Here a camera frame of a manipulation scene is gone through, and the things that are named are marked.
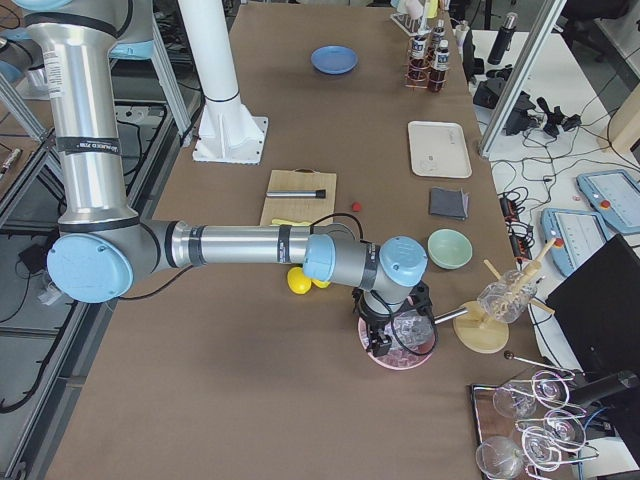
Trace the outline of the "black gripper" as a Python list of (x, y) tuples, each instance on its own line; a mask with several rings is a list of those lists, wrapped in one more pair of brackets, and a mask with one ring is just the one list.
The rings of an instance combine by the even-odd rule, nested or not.
[[(413, 287), (409, 296), (416, 294), (420, 300), (426, 300), (431, 307), (431, 299), (429, 295), (429, 287), (424, 282), (419, 282)], [(375, 330), (381, 328), (384, 324), (389, 322), (394, 314), (400, 309), (401, 306), (394, 311), (389, 304), (382, 301), (383, 312), (378, 313), (372, 310), (365, 302), (365, 292), (359, 288), (352, 290), (352, 296), (354, 298), (354, 311), (358, 313), (359, 318), (362, 318), (368, 325), (372, 326)]]

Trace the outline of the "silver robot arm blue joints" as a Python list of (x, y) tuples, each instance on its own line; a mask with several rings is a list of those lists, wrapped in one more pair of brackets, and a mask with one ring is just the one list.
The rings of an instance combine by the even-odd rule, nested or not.
[(372, 307), (403, 302), (427, 266), (408, 237), (382, 245), (335, 226), (191, 226), (144, 221), (124, 183), (110, 62), (149, 59), (148, 1), (25, 1), (29, 36), (40, 46), (64, 176), (66, 210), (47, 256), (57, 287), (102, 303), (164, 269), (211, 263), (300, 264), (321, 281), (357, 287)]

